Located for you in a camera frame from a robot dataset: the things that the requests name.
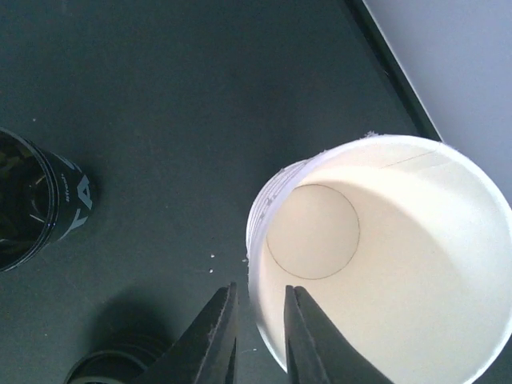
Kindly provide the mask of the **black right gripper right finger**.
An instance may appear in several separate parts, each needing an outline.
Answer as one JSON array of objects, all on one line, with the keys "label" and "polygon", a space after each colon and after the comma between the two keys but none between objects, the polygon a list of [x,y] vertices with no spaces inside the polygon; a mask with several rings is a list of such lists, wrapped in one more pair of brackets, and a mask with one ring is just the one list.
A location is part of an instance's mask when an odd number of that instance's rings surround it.
[{"label": "black right gripper right finger", "polygon": [[290,383],[389,383],[346,340],[308,291],[287,286],[284,308]]}]

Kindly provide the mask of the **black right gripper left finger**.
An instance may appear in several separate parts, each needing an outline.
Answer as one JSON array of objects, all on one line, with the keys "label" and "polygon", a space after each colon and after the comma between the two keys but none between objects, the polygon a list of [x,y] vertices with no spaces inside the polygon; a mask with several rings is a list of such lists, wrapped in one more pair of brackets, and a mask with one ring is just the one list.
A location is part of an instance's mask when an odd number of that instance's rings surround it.
[{"label": "black right gripper left finger", "polygon": [[183,335],[134,382],[235,383],[238,293],[234,282],[221,287]]}]

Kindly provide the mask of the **stack of white paper cups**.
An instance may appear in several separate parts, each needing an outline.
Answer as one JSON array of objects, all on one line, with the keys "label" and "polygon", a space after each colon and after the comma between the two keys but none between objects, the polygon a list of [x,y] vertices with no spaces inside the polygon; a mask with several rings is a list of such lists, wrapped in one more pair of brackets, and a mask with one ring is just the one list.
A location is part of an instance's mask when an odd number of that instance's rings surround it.
[{"label": "stack of white paper cups", "polygon": [[511,208],[476,164],[375,135],[276,173],[246,225],[250,302],[286,365],[286,286],[303,286],[396,383],[472,383],[511,335]]}]

